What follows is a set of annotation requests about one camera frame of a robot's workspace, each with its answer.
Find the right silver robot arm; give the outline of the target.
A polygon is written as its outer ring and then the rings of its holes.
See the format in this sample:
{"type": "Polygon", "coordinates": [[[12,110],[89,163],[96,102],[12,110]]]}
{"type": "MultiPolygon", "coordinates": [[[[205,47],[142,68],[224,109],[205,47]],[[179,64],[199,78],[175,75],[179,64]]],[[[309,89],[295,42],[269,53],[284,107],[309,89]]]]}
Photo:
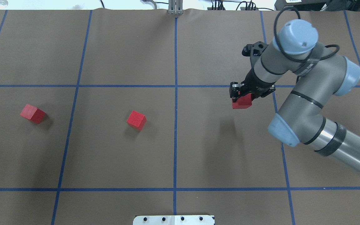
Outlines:
{"type": "Polygon", "coordinates": [[[360,174],[360,137],[321,115],[331,96],[355,87],[360,67],[320,43],[316,28],[305,20],[291,20],[274,35],[269,45],[245,46],[243,54],[251,57],[252,68],[244,81],[230,84],[232,102],[243,96],[264,98],[275,91],[283,74],[294,73],[298,81],[269,124],[269,133],[291,147],[310,146],[360,174]]]}

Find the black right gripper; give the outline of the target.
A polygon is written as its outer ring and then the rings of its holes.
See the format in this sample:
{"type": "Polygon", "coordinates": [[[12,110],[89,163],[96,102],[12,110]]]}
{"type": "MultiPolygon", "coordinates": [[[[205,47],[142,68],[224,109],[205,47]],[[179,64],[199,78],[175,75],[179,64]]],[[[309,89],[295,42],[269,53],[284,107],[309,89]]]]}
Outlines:
{"type": "Polygon", "coordinates": [[[242,83],[231,82],[229,86],[229,94],[232,103],[248,94],[251,94],[252,99],[265,98],[276,91],[274,83],[268,83],[260,80],[254,69],[251,69],[242,83]]]}

